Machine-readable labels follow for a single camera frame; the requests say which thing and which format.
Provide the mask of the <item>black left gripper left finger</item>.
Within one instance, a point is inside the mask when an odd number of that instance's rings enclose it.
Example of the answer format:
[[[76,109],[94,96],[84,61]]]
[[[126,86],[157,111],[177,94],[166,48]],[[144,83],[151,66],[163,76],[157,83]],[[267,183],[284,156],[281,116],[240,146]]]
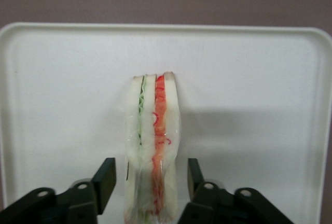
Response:
[[[107,158],[91,179],[65,192],[34,189],[1,211],[1,223],[98,223],[116,185],[116,159]]]

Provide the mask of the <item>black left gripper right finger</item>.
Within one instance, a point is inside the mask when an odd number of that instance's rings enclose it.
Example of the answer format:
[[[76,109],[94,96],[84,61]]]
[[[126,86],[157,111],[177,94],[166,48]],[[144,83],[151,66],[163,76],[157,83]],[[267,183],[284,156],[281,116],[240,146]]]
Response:
[[[190,201],[178,223],[292,223],[259,191],[239,188],[233,194],[206,181],[196,158],[187,163]]]

